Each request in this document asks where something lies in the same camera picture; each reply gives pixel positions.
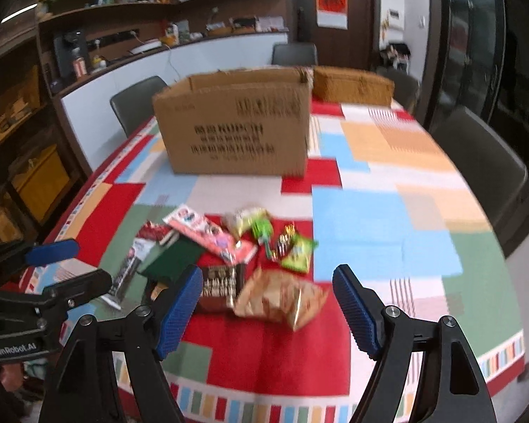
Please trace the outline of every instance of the yellow storage box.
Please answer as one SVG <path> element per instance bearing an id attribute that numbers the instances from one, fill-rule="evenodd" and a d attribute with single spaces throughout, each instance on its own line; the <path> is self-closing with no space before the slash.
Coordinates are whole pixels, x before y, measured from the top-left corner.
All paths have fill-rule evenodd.
<path id="1" fill-rule="evenodd" d="M 37 158 L 30 159 L 28 170 L 16 175 L 12 184 L 31 214 L 42 221 L 68 182 L 69 175 L 57 153 L 57 145 L 51 145 Z"/>

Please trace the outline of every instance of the wooden door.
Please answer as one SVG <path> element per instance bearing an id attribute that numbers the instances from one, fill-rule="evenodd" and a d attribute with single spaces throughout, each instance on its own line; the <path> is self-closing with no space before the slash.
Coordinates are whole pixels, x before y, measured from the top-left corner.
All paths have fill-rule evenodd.
<path id="1" fill-rule="evenodd" d="M 317 26 L 316 0 L 294 0 L 297 41 L 317 47 L 320 65 L 370 69 L 373 0 L 347 0 L 347 30 Z"/>

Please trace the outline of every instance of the glass door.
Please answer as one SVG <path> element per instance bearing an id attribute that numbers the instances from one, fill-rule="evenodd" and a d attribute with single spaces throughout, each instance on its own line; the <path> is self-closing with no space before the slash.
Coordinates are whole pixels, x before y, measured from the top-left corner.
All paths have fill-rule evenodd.
<path id="1" fill-rule="evenodd" d="M 443 15 L 447 55 L 431 126 L 456 106 L 466 106 L 488 121 L 503 64 L 504 0 L 444 0 Z"/>

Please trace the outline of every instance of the blue gripper pad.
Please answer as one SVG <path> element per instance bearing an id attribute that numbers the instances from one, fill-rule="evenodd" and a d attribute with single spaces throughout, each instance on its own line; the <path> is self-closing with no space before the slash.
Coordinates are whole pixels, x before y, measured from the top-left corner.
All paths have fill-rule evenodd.
<path id="1" fill-rule="evenodd" d="M 29 266 L 42 267 L 53 262 L 75 257 L 80 250 L 76 240 L 61 240 L 48 245 L 34 246 L 25 254 Z"/>
<path id="2" fill-rule="evenodd" d="M 202 287 L 202 271 L 196 267 L 179 289 L 161 321 L 159 342 L 155 348 L 160 361 L 178 348 L 178 343 L 181 341 L 182 334 L 202 293 Z"/>
<path id="3" fill-rule="evenodd" d="M 333 272 L 333 293 L 359 350 L 377 360 L 382 348 L 376 336 L 375 321 L 341 267 L 337 267 Z"/>

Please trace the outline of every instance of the brown package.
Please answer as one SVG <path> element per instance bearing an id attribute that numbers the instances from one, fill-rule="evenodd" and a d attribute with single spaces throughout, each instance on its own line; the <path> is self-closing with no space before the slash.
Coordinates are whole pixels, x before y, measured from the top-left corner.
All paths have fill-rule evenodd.
<path id="1" fill-rule="evenodd" d="M 245 284 L 245 267 L 245 264 L 201 267 L 203 289 L 194 313 L 231 312 Z M 151 300 L 167 288 L 159 282 L 151 292 Z"/>
<path id="2" fill-rule="evenodd" d="M 175 173 L 303 176 L 308 72 L 263 68 L 198 74 L 153 97 Z"/>
<path id="3" fill-rule="evenodd" d="M 319 313 L 329 291 L 288 272 L 258 268 L 235 304 L 235 315 L 286 321 L 292 330 L 304 327 Z"/>
<path id="4" fill-rule="evenodd" d="M 394 83 L 375 73 L 318 66 L 314 68 L 314 95 L 323 101 L 390 106 Z"/>

